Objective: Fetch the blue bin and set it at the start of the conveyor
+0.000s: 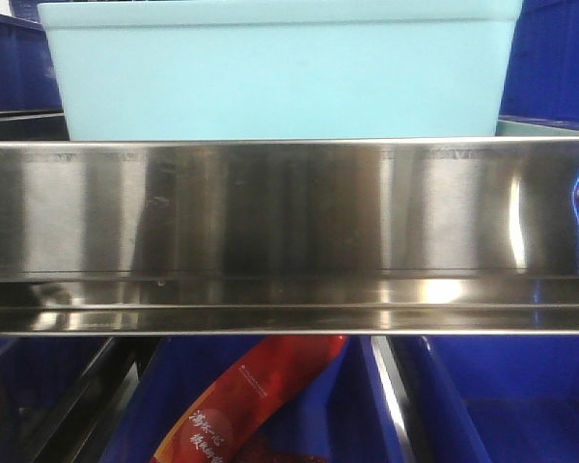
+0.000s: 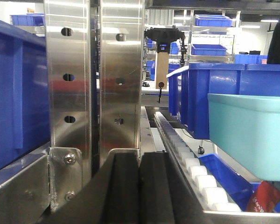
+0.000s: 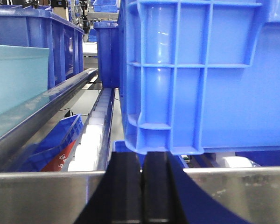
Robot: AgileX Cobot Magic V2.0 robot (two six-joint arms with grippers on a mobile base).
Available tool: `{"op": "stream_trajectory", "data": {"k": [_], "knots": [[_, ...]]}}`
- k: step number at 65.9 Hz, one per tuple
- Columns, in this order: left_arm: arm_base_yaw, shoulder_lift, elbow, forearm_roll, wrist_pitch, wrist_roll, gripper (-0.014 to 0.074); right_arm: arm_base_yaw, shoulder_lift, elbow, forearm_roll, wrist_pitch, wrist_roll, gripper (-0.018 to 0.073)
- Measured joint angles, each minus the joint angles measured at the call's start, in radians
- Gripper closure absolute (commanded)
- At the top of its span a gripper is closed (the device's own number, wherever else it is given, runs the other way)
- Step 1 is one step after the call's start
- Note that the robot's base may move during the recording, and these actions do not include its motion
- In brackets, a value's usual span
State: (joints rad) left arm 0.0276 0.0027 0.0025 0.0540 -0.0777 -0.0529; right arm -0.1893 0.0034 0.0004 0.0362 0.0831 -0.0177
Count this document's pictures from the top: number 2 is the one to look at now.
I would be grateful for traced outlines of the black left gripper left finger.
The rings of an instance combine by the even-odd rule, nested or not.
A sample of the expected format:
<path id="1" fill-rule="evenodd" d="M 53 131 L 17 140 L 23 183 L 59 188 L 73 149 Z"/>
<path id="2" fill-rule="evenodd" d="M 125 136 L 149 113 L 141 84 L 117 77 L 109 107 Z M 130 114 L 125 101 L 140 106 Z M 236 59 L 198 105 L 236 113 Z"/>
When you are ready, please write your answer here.
<path id="1" fill-rule="evenodd" d="M 107 190 L 102 224 L 139 222 L 139 167 L 135 154 L 110 154 L 102 170 L 107 171 Z"/>

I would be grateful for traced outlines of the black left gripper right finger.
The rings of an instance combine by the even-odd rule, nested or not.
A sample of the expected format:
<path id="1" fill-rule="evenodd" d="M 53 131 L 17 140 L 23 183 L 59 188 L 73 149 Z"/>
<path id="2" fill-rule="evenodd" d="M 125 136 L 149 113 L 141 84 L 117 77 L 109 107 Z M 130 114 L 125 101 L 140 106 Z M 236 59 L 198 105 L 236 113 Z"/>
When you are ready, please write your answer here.
<path id="1" fill-rule="evenodd" d="M 140 163 L 140 223 L 174 224 L 164 155 L 145 153 Z"/>

